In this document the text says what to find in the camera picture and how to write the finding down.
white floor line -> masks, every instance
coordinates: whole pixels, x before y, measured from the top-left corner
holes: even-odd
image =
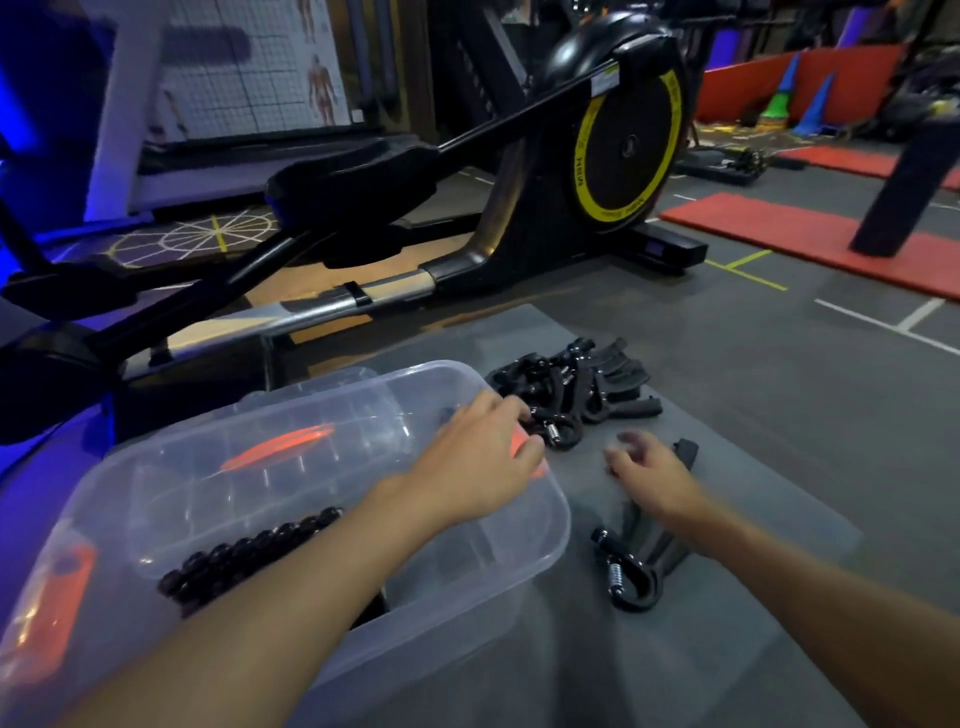
[[[901,331],[895,326],[891,326],[890,324],[884,324],[882,321],[878,321],[877,319],[872,319],[869,316],[864,316],[862,313],[857,313],[856,311],[851,311],[848,308],[844,308],[843,306],[837,305],[836,303],[830,303],[829,301],[821,301],[820,299],[815,299],[814,303],[818,303],[821,306],[825,306],[826,308],[830,308],[836,311],[837,313],[845,314],[846,316],[850,316],[851,318],[859,319],[860,321],[866,322],[867,324],[873,324],[874,326],[878,326],[880,328],[886,328],[888,331],[893,331],[894,333],[898,333],[900,336],[906,336],[908,339],[913,339],[914,341],[919,341],[923,344],[927,344],[931,347],[941,350],[942,352],[952,353],[957,356],[960,356],[960,349],[955,349],[954,347],[947,346],[947,344],[944,344],[942,341],[936,341],[935,339],[928,339],[925,336],[921,336],[918,333],[914,333],[913,331]]]
[[[909,331],[946,302],[947,299],[930,299],[897,324],[897,331]]]

orange object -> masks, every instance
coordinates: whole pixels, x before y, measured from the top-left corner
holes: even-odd
[[[960,243],[914,232],[894,257],[849,249],[858,220],[720,192],[659,213],[661,220],[960,301]]]
[[[902,45],[803,51],[790,98],[790,121],[800,120],[831,73],[836,75],[824,107],[824,123],[844,126],[874,116],[902,53]],[[784,53],[707,71],[697,99],[697,121],[732,123],[751,107],[762,109],[793,56]]]
[[[60,669],[96,561],[93,546],[70,547],[54,562],[26,613],[14,618],[17,636],[3,660],[12,665],[14,683],[38,683]]]
[[[897,158],[892,155],[879,155],[871,152],[857,152],[855,149],[817,145],[805,149],[792,149],[781,152],[780,157],[803,159],[816,167],[850,172],[863,177],[887,179],[897,166]],[[944,189],[960,191],[960,168],[954,168],[943,181]]]
[[[525,443],[529,439],[530,439],[530,435],[526,433],[526,430],[524,430],[523,427],[517,425],[516,428],[514,429],[514,437],[510,441],[510,454],[516,455],[517,451],[520,449],[520,446],[523,445],[523,443]],[[543,460],[540,461],[540,465],[537,467],[537,469],[534,470],[534,477],[541,477],[542,475],[546,475],[546,469],[547,469],[547,464],[546,464],[546,459],[544,458]]]
[[[231,457],[220,466],[220,473],[238,471],[253,465],[266,468],[268,465],[302,455],[324,437],[332,435],[335,429],[333,425],[313,425],[287,432]]]

exercise mat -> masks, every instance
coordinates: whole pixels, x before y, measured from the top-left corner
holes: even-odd
[[[633,332],[613,333],[629,339]],[[531,351],[558,351],[574,338],[523,305],[416,337],[364,366],[383,374],[455,359],[486,373]],[[642,347],[631,348],[631,354],[642,359]],[[651,374],[656,380],[657,373]],[[710,491],[816,556],[839,562],[852,555],[861,534],[848,521],[670,400],[662,401],[663,414],[640,426],[665,443],[697,442],[700,455],[693,471]],[[606,572],[597,564],[589,535],[600,522],[620,523],[625,497],[605,475],[601,450],[618,430],[634,425],[590,427],[576,449],[547,453],[573,514],[570,543],[561,560],[533,582],[503,637],[440,672],[410,675],[406,688],[344,725],[685,728],[703,718],[761,653],[785,639],[731,574],[697,555],[671,574],[653,611],[626,614],[611,606]],[[505,605],[489,619],[501,619],[511,608]],[[442,632],[436,638],[441,640]],[[402,655],[379,669],[404,670]],[[815,671],[805,659],[799,669]],[[378,678],[347,674],[332,681],[303,700],[290,725],[341,720],[338,694],[350,692],[357,680]],[[763,707],[743,704],[737,710],[758,719]]]

label sticker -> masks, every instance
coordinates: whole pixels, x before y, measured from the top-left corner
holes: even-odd
[[[614,65],[590,79],[590,98],[607,93],[620,85],[620,66]]]

yellow floor line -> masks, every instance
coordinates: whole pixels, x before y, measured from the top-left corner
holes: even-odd
[[[733,273],[735,276],[740,276],[741,278],[745,278],[745,279],[747,279],[747,280],[752,280],[754,283],[761,283],[762,285],[767,285],[767,286],[770,286],[771,288],[775,288],[775,289],[777,289],[778,291],[785,291],[785,290],[787,290],[787,287],[786,287],[785,285],[780,285],[779,283],[774,283],[774,282],[772,282],[771,280],[766,280],[766,279],[758,278],[757,276],[751,276],[749,273],[744,273],[743,271],[738,271],[738,270],[736,270],[735,268],[732,269],[732,268],[730,268],[730,266],[721,265],[720,263],[716,262],[715,260],[705,260],[704,262],[705,262],[707,265],[712,265],[714,268],[719,268],[719,269],[722,270],[722,271],[727,271],[727,273]]]
[[[217,245],[220,246],[222,253],[227,252],[227,242],[224,240],[224,234],[220,229],[220,223],[217,222],[216,215],[210,215],[210,222],[213,223],[213,233],[217,236]]]
[[[727,263],[726,268],[728,271],[731,271],[734,268],[739,268],[744,263],[749,263],[752,260],[757,260],[758,258],[764,257],[765,255],[768,255],[772,252],[773,251],[759,251],[758,253],[747,255],[747,257],[741,257],[739,260],[735,260],[733,263]]]

